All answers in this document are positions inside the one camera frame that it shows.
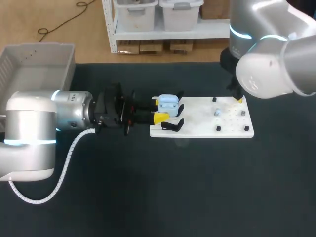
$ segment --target white storage box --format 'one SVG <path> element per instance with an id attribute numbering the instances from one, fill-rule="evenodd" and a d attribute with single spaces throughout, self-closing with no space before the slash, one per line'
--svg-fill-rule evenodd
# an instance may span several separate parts
<path id="1" fill-rule="evenodd" d="M 198 22 L 204 0 L 159 0 L 166 31 L 190 31 Z"/>
<path id="2" fill-rule="evenodd" d="M 157 4 L 158 0 L 114 0 L 126 32 L 153 31 Z"/>
<path id="3" fill-rule="evenodd" d="M 75 46 L 27 43 L 6 46 L 0 54 L 0 132 L 6 103 L 16 91 L 69 90 L 75 72 Z"/>

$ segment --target black table surface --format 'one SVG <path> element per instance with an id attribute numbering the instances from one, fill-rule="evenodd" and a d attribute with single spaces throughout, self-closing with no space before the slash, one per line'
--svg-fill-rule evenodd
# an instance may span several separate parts
<path id="1" fill-rule="evenodd" d="M 72 90 L 96 96 L 115 81 L 140 99 L 179 90 L 228 96 L 230 75 L 217 63 L 82 64 Z M 108 129 L 78 144 L 50 202 L 27 204 L 0 183 L 0 235 L 314 237 L 316 97 L 246 98 L 254 138 L 151 138 L 145 125 L 124 137 Z M 53 190 L 75 136 L 58 133 L 53 176 L 17 183 L 23 194 Z"/>

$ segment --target yellow part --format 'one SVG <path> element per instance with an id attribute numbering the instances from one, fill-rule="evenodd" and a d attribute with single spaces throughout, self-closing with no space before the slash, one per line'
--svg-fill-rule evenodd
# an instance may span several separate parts
<path id="1" fill-rule="evenodd" d="M 165 122 L 169 119 L 168 113 L 155 113 L 154 114 L 154 125 L 157 125 L 158 123 Z"/>

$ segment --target white plastic plate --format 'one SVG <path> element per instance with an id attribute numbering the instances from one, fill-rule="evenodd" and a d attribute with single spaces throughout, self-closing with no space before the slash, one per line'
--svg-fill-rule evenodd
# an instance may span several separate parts
<path id="1" fill-rule="evenodd" d="M 183 97 L 179 105 L 184 104 L 184 110 L 179 117 L 166 121 L 177 124 L 184 119 L 184 125 L 179 132 L 163 130 L 161 125 L 150 127 L 151 137 L 172 138 L 252 138 L 254 130 L 250 118 L 246 98 L 239 103 L 233 97 Z"/>

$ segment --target cardboard box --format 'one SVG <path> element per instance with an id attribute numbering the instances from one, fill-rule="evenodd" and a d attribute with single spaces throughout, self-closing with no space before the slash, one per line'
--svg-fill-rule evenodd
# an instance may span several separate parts
<path id="1" fill-rule="evenodd" d="M 229 19 L 231 0 L 204 0 L 201 7 L 202 19 Z"/>
<path id="2" fill-rule="evenodd" d="M 139 54 L 139 44 L 140 40 L 118 40 L 118 54 L 137 55 Z"/>
<path id="3" fill-rule="evenodd" d="M 170 51 L 176 54 L 187 54 L 193 50 L 193 39 L 176 39 L 170 42 Z"/>
<path id="4" fill-rule="evenodd" d="M 141 40 L 139 53 L 148 55 L 162 55 L 163 40 Z"/>

